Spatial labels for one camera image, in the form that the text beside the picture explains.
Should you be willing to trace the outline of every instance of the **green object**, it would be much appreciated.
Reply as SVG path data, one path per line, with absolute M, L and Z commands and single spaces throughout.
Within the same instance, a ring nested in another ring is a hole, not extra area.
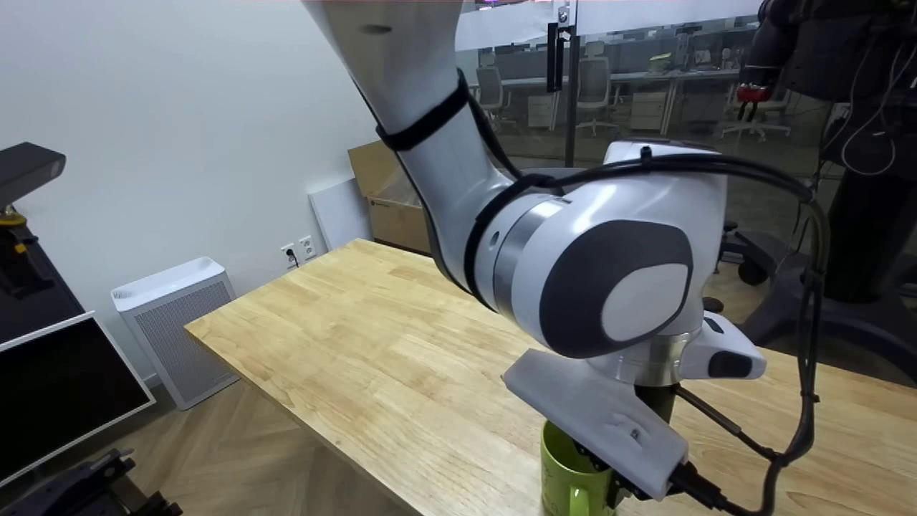
M 542 504 L 546 516 L 609 516 L 609 469 L 549 421 L 542 429 Z

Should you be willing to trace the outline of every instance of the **wooden table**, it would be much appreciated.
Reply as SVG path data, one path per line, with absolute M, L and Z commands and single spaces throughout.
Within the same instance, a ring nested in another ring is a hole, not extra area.
M 430 257 L 350 244 L 198 319 L 189 333 L 418 514 L 539 514 L 542 415 L 502 372 L 532 340 L 447 283 Z M 761 382 L 699 395 L 781 448 L 797 418 L 788 356 Z M 778 482 L 775 514 L 917 514 L 917 395 L 818 370 L 817 448 Z M 757 507 L 764 465 L 675 405 L 691 458 Z M 685 497 L 629 514 L 705 514 Z

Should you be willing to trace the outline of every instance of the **cardboard box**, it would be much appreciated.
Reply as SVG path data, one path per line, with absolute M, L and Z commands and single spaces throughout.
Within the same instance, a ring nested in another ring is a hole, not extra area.
M 410 187 L 398 157 L 380 143 L 355 147 L 345 151 L 368 214 L 374 241 L 430 254 L 423 203 Z

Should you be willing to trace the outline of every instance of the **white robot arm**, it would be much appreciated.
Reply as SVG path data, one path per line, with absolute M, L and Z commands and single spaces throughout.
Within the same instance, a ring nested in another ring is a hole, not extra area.
M 493 170 L 456 68 L 460 0 L 302 0 L 420 196 L 438 267 L 555 350 L 507 383 L 646 497 L 686 445 L 632 386 L 754 378 L 754 343 L 702 309 L 724 177 L 638 175 L 524 190 Z M 638 157 L 616 143 L 608 161 Z

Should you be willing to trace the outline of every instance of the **white radiator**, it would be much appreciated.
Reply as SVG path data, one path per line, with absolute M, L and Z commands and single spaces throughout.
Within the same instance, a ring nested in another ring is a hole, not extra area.
M 235 372 L 182 329 L 228 297 L 226 270 L 211 257 L 193 257 L 110 290 L 113 309 L 179 411 L 235 382 Z

